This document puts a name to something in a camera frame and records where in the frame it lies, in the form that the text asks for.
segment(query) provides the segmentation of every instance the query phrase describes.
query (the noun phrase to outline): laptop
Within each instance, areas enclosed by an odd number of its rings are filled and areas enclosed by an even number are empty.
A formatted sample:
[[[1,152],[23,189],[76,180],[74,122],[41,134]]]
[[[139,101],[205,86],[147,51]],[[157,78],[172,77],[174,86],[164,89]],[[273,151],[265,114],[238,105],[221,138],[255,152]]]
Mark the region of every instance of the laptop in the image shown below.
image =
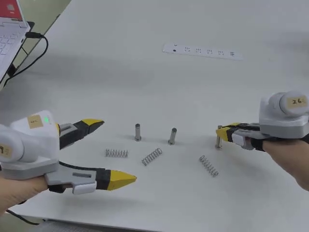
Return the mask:
[[[17,55],[30,26],[18,0],[0,0],[0,82]]]

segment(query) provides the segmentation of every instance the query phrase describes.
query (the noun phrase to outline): metal peg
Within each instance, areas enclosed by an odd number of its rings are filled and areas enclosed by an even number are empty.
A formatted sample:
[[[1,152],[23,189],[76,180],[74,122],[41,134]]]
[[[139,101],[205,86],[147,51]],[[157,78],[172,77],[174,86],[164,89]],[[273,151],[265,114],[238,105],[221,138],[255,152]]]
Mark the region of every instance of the metal peg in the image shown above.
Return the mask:
[[[215,145],[215,147],[218,149],[218,150],[220,150],[221,148],[222,148],[222,139],[217,135],[217,140],[216,140],[216,145]]]
[[[172,132],[170,133],[170,138],[168,140],[169,145],[174,145],[175,144],[176,132],[177,132],[177,129],[173,128]]]
[[[135,124],[135,137],[134,137],[136,142],[139,142],[141,140],[140,136],[140,124]]]

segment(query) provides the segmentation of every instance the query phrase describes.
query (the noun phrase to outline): laptop keyboard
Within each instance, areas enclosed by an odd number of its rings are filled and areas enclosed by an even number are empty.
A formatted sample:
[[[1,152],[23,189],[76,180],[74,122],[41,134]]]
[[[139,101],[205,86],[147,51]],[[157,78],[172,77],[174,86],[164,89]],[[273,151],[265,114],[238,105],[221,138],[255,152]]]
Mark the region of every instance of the laptop keyboard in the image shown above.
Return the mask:
[[[12,45],[17,41],[19,32],[13,32],[11,34],[2,34],[0,32],[0,64],[4,60],[6,54],[9,53]]]

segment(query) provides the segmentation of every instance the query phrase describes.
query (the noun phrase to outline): usb cable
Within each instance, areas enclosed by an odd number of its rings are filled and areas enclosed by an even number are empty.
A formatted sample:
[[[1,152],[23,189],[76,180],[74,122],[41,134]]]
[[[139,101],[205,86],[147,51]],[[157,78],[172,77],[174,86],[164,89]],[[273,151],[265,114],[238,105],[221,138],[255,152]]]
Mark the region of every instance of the usb cable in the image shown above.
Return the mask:
[[[13,78],[16,77],[17,75],[23,73],[23,72],[26,71],[28,68],[30,68],[32,65],[34,65],[34,64],[35,64],[42,56],[44,56],[45,53],[47,52],[47,49],[48,49],[48,40],[47,40],[47,38],[46,38],[44,35],[42,35],[42,34],[40,34],[40,33],[36,33],[36,32],[27,32],[27,33],[26,33],[26,38],[29,38],[29,39],[41,39],[41,38],[43,38],[43,39],[45,39],[45,41],[46,41],[46,48],[45,48],[45,50],[43,51],[43,53],[42,53],[40,56],[38,56],[31,64],[29,64],[27,67],[25,67],[25,68],[22,69],[21,71],[16,72],[13,76],[10,76],[8,79],[6,79],[6,81],[4,82],[3,87],[5,87],[11,79],[13,79]]]

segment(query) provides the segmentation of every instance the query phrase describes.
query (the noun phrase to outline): finger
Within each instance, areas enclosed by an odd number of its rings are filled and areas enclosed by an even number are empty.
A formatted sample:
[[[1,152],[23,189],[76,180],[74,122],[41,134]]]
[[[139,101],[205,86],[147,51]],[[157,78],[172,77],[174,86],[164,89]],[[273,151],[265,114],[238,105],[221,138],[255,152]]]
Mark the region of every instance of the finger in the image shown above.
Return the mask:
[[[309,183],[309,144],[300,140],[264,141],[263,149],[298,183]]]
[[[0,207],[10,208],[47,190],[43,176],[29,180],[8,180],[0,176]]]

